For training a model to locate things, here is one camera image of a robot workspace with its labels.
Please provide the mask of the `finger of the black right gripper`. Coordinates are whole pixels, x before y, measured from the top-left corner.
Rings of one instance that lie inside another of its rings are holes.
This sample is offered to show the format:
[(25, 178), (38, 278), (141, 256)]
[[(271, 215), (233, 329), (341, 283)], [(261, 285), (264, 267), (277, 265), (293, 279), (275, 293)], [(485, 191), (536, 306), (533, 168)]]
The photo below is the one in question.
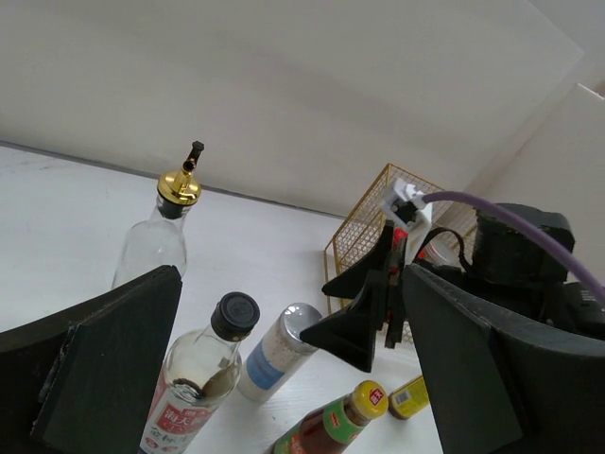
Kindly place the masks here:
[(365, 286), (340, 311), (305, 328), (300, 339), (359, 371), (372, 371), (377, 328), (374, 291)]

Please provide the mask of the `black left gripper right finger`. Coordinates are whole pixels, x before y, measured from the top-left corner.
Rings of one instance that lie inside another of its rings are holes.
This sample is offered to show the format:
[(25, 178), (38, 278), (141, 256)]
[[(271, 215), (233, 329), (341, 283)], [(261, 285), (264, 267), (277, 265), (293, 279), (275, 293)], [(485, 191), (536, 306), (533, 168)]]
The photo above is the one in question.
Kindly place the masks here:
[(604, 343), (419, 266), (403, 299), (445, 453), (601, 453)]

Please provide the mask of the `silver lid salt shaker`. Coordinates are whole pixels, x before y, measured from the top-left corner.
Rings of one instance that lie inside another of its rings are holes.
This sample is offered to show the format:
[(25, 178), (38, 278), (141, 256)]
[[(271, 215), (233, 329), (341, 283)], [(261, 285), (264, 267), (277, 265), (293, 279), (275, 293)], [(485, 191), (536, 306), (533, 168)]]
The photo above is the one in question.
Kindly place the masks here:
[(458, 255), (443, 240), (433, 238), (418, 254), (418, 258), (434, 266), (458, 267)]

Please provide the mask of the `silver lid spice shaker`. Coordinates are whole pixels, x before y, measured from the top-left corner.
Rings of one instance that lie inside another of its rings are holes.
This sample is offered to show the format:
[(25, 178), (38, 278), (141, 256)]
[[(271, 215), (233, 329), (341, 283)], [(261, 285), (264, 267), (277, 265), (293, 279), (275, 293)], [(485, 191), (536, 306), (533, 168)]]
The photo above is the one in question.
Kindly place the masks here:
[(237, 389), (253, 402), (267, 402), (317, 351), (301, 333), (321, 318), (306, 303), (286, 307), (244, 361)]

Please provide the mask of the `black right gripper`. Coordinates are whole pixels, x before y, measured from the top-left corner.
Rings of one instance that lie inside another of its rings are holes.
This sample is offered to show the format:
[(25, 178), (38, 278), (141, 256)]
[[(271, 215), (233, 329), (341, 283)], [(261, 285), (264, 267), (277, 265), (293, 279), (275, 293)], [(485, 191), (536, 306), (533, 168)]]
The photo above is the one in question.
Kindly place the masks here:
[[(535, 321), (593, 339), (604, 339), (604, 303), (580, 282), (567, 281), (569, 269), (517, 230), (477, 209), (472, 257), (465, 257), (458, 232), (435, 227), (424, 237), (414, 262), (452, 284)], [(454, 261), (432, 262), (429, 248), (444, 234), (458, 242)], [(393, 226), (347, 270), (321, 288), (330, 298), (352, 301), (366, 290), (376, 311), (388, 311)]]

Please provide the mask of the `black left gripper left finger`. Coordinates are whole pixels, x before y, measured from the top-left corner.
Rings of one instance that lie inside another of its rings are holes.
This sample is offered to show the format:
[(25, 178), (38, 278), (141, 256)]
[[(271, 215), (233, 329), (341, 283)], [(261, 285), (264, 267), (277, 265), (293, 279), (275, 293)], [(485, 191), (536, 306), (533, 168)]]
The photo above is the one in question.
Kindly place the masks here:
[(163, 265), (2, 332), (2, 452), (136, 452), (181, 292)]

